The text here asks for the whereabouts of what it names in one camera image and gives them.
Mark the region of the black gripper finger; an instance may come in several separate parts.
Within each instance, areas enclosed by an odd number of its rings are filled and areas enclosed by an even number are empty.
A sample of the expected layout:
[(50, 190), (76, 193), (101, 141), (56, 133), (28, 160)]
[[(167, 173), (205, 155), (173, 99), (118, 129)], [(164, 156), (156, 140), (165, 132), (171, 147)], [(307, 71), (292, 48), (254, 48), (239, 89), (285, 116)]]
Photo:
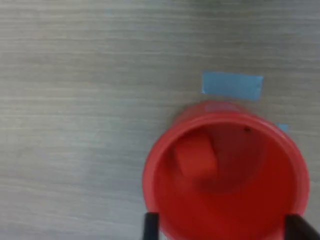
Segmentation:
[(320, 240), (317, 232), (302, 216), (287, 214), (284, 218), (285, 240)]
[(147, 212), (144, 215), (143, 240), (159, 240), (159, 214)]

